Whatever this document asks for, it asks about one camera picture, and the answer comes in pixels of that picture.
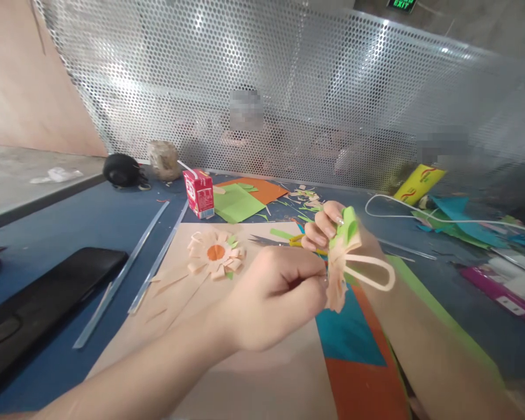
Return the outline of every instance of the yellow scissors handle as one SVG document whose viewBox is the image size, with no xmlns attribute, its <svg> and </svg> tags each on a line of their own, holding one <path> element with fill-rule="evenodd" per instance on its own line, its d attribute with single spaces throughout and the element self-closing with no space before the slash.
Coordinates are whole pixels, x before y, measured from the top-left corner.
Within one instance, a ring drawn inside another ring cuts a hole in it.
<svg viewBox="0 0 525 420">
<path fill-rule="evenodd" d="M 300 234 L 300 235 L 291 237 L 290 238 L 290 246 L 301 247 L 302 246 L 302 238 L 304 236 L 305 235 Z M 322 256 L 327 256 L 328 255 L 328 252 L 320 250 L 320 249 L 317 249 L 317 251 L 315 251 L 315 253 L 318 254 L 318 255 L 322 255 Z"/>
</svg>

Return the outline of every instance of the orange flower center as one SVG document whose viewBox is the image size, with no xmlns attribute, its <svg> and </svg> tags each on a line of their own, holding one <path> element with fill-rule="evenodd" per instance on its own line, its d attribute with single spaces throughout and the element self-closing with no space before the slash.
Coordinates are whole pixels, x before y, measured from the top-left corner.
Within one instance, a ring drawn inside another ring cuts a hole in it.
<svg viewBox="0 0 525 420">
<path fill-rule="evenodd" d="M 206 255 L 210 261 L 218 261 L 220 258 L 223 258 L 223 255 L 226 253 L 226 250 L 221 245 L 212 245 L 208 248 Z"/>
</svg>

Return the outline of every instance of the perforated metal panel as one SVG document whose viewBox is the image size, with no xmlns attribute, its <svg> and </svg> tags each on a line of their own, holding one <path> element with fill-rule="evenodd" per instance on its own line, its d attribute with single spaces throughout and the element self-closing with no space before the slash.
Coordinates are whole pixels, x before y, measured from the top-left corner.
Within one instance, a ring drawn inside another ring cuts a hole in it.
<svg viewBox="0 0 525 420">
<path fill-rule="evenodd" d="M 189 165 L 385 190 L 417 136 L 459 127 L 451 188 L 525 162 L 525 62 L 364 13 L 293 2 L 37 0 L 110 152 L 175 143 Z M 258 90 L 261 131 L 229 129 Z"/>
</svg>

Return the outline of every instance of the concrete wall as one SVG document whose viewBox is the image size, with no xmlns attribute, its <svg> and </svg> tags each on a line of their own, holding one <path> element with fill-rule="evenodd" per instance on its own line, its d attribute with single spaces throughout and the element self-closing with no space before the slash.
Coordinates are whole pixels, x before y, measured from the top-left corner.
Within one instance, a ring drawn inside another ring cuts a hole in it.
<svg viewBox="0 0 525 420">
<path fill-rule="evenodd" d="M 508 57 L 525 58 L 525 0 L 420 0 L 410 15 L 386 0 L 355 0 L 370 13 Z"/>
</svg>

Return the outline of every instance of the scissors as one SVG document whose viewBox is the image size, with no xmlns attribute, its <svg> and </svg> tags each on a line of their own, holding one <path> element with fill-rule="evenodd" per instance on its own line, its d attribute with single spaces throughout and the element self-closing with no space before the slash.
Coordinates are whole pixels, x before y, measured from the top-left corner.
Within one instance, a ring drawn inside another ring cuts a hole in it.
<svg viewBox="0 0 525 420">
<path fill-rule="evenodd" d="M 279 242 L 279 241 L 275 241 L 269 238 L 265 238 L 265 237 L 257 236 L 253 234 L 251 236 L 252 238 L 249 238 L 250 241 L 254 243 L 258 243 L 259 245 L 263 245 L 263 246 L 288 246 L 289 245 L 289 246 L 301 247 L 302 246 L 301 240 L 305 235 L 300 234 L 300 235 L 291 237 L 289 242 Z M 326 251 L 322 251 L 320 249 L 315 251 L 315 253 L 321 256 L 325 256 L 325 257 L 328 256 L 328 253 Z"/>
</svg>

